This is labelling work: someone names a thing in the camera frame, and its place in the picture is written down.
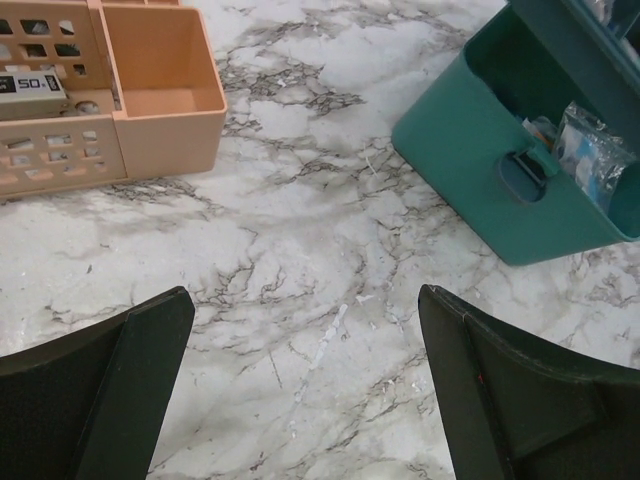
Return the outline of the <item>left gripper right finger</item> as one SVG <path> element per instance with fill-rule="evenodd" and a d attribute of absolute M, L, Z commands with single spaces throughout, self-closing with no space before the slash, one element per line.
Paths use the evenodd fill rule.
<path fill-rule="evenodd" d="M 639 372 L 422 286 L 428 363 L 459 479 L 636 479 Z"/>

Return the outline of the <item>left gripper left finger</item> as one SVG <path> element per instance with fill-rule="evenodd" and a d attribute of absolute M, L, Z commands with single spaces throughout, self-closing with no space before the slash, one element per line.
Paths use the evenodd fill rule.
<path fill-rule="evenodd" d="M 2 357 L 2 478 L 145 478 L 194 317 L 178 286 Z"/>

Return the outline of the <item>green medicine box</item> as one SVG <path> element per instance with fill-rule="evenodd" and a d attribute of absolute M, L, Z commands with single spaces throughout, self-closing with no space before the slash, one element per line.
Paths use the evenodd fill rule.
<path fill-rule="evenodd" d="M 510 265 L 639 238 L 639 167 L 605 214 L 554 158 L 576 102 L 639 150 L 639 91 L 599 66 L 568 72 L 507 2 L 398 121 L 395 150 Z"/>

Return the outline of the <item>small blue white box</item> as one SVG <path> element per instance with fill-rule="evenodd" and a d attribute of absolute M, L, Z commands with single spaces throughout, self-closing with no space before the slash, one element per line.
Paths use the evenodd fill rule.
<path fill-rule="evenodd" d="M 639 162 L 621 136 L 576 102 L 571 102 L 563 112 L 552 153 L 605 214 L 622 174 Z"/>

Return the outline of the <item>teal divided tray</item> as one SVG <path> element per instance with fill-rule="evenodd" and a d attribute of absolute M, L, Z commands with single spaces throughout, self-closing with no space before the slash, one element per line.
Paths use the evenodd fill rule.
<path fill-rule="evenodd" d="M 510 6 L 568 72 L 606 69 L 639 91 L 637 1 L 512 1 Z"/>

